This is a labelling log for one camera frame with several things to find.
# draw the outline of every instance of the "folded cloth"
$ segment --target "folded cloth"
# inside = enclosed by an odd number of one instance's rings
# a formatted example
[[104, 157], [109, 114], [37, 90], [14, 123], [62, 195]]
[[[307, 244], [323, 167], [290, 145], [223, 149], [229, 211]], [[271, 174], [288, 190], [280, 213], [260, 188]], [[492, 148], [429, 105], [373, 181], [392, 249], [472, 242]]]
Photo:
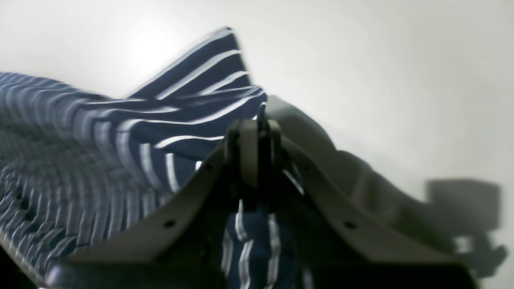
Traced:
[[[44, 286], [59, 259], [127, 230], [169, 201], [228, 125], [259, 118], [266, 98], [250, 83], [230, 28], [125, 99], [0, 73], [0, 243]], [[228, 238], [238, 242], [232, 222]], [[243, 248], [236, 250], [235, 262]], [[225, 269], [235, 278], [230, 287], [240, 287], [238, 266]]]

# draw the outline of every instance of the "striped shirt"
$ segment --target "striped shirt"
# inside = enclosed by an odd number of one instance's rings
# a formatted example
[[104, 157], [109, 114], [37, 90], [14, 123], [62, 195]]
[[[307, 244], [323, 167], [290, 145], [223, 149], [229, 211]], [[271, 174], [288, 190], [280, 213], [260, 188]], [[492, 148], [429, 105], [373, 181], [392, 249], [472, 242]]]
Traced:
[[[44, 286], [59, 259], [171, 200], [229, 124], [257, 119], [266, 99], [230, 28], [125, 99], [0, 73], [0, 243]], [[273, 215], [231, 216], [221, 264], [230, 288], [282, 287], [281, 234]]]

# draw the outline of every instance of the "navy blue fabric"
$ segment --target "navy blue fabric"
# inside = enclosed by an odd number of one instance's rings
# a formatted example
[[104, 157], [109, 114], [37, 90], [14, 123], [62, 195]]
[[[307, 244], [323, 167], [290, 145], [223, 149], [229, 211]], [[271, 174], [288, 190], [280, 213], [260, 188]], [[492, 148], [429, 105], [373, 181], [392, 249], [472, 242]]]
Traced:
[[[266, 99], [229, 28], [121, 100], [0, 73], [0, 243], [44, 286], [60, 258], [173, 201], [229, 124], [258, 119]], [[230, 288], [291, 287], [282, 239], [291, 241], [273, 215], [233, 215], [220, 244]]]

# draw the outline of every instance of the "hole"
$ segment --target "hole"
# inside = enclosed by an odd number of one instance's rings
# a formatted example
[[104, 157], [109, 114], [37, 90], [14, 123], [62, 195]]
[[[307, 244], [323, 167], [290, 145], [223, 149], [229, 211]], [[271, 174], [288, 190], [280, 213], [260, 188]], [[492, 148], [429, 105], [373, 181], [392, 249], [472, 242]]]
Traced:
[[33, 211], [28, 211], [26, 214], [25, 214], [25, 217], [24, 219], [26, 221], [34, 221], [34, 218], [35, 218], [35, 212]]
[[171, 228], [173, 226], [175, 226], [175, 221], [174, 220], [169, 220], [166, 223], [164, 223], [164, 228]]
[[22, 186], [17, 186], [16, 187], [16, 190], [14, 191], [16, 193], [16, 199], [17, 200], [21, 200], [22, 199], [22, 194], [23, 194], [23, 187]]
[[21, 210], [27, 210], [29, 208], [29, 201], [27, 199], [23, 199], [20, 203]]
[[352, 230], [357, 229], [357, 225], [355, 225], [355, 224], [354, 224], [354, 223], [352, 223], [352, 222], [348, 222], [348, 221], [344, 222], [344, 226], [345, 226], [346, 228], [348, 228], [348, 229], [352, 229]]

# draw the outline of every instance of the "white wall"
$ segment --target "white wall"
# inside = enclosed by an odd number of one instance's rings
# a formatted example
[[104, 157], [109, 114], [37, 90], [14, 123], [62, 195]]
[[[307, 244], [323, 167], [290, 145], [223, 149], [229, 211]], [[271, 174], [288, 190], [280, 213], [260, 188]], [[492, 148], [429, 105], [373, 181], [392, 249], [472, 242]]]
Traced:
[[257, 84], [415, 198], [427, 179], [499, 184], [492, 235], [514, 248], [512, 1], [0, 0], [0, 70], [124, 97], [222, 25]]

